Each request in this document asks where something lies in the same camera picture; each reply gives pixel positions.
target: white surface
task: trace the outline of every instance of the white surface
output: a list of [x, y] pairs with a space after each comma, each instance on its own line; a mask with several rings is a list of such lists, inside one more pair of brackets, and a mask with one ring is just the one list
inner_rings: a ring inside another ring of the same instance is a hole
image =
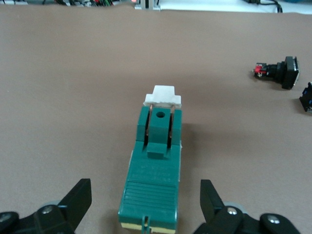
[[175, 95], [174, 86], [155, 85], [153, 94], [146, 95], [143, 105], [181, 108], [181, 96]]
[[[283, 13], [312, 14], [312, 1], [298, 3], [278, 1]], [[244, 0], [159, 0], [161, 10], [227, 11], [227, 12], [262, 12], [277, 13], [275, 5], [249, 4]]]

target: beige tabletop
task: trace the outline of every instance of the beige tabletop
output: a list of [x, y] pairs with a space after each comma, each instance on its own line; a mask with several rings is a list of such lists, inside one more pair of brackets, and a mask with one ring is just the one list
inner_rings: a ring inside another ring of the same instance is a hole
[[[204, 221], [201, 179], [249, 215], [312, 224], [312, 16], [62, 6], [0, 7], [0, 211], [32, 214], [90, 178], [78, 234], [128, 234], [117, 211], [146, 93], [182, 96], [178, 233]], [[256, 62], [297, 56], [290, 91]]]

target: metal screw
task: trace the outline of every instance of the metal screw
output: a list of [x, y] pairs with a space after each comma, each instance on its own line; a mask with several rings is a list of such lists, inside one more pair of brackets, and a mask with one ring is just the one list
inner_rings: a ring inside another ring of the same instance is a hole
[[270, 221], [270, 223], [279, 224], [278, 218], [274, 215], [269, 215], [268, 220]]
[[237, 214], [237, 210], [235, 210], [233, 207], [229, 207], [228, 208], [228, 213], [230, 215], [236, 215]]
[[4, 221], [6, 221], [6, 220], [8, 220], [10, 217], [11, 217], [11, 214], [10, 214], [10, 213], [4, 213], [4, 214], [2, 214], [1, 217], [0, 217], [0, 223], [1, 223], [1, 222], [4, 222]]
[[41, 211], [43, 214], [48, 214], [53, 210], [52, 206], [46, 206], [44, 209]]

